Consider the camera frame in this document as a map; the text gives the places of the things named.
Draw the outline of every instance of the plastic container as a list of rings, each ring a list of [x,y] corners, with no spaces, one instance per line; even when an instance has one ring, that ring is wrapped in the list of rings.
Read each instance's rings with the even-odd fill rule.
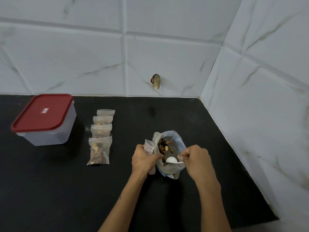
[[[76,118],[70,94],[35,96],[11,125],[11,130],[35,146],[65,143]]]

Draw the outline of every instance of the hand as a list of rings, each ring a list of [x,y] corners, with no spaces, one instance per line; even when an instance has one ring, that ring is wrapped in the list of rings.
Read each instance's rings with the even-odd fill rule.
[[[148,155],[144,151],[144,145],[136,146],[134,155],[132,156],[132,174],[137,173],[146,178],[148,172],[155,166],[156,162],[162,158],[162,154]]]
[[[220,193],[221,186],[217,180],[214,167],[211,163],[211,157],[206,149],[194,145],[186,148],[180,157],[187,168],[190,177],[195,181],[197,188],[202,187],[211,192]]]

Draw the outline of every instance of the plastic bag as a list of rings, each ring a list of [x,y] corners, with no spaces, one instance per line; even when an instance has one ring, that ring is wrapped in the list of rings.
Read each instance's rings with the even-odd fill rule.
[[[170,141],[169,146],[175,150],[174,153],[168,151],[167,154],[164,155],[165,159],[167,159],[170,156],[173,156],[177,159],[177,156],[180,155],[180,153],[186,148],[186,146],[183,143],[183,140],[176,131],[166,131],[164,133],[155,132],[152,138],[152,143],[154,144],[154,151],[153,151],[154,154],[160,153],[158,148],[158,142],[161,138],[164,138],[165,141]],[[181,170],[185,168],[183,162],[169,163],[164,166],[161,159],[157,161],[156,165],[159,172],[163,176],[168,176],[172,179],[178,179]]]
[[[93,138],[106,138],[111,135],[112,125],[91,125]]]
[[[110,110],[110,109],[97,110],[97,116],[113,116],[114,114],[115,114],[115,110]]]
[[[95,125],[110,125],[113,122],[113,116],[94,116],[93,123]]]
[[[144,151],[145,151],[148,155],[151,155],[151,154],[152,154],[154,148],[155,148],[155,147],[154,147],[153,142],[145,139]],[[155,166],[152,168],[152,170],[149,171],[149,175],[154,175],[154,174],[155,174]]]
[[[87,165],[109,164],[109,149],[112,144],[112,137],[89,138],[90,160]]]

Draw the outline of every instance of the black countertop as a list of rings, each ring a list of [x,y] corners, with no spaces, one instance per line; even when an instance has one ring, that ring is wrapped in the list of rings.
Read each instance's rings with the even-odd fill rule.
[[[97,231],[131,174],[137,144],[175,130],[208,149],[232,228],[276,220],[259,189],[199,99],[74,97],[67,143],[35,147],[10,131],[31,96],[0,96],[0,231]],[[110,165],[86,166],[97,109],[115,109]],[[148,176],[130,231],[200,231],[201,206],[186,169],[178,180]]]

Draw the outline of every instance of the red lid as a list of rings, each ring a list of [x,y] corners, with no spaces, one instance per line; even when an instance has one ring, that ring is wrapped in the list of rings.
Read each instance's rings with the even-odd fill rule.
[[[59,128],[71,106],[71,94],[35,96],[11,125],[16,133],[50,131]]]

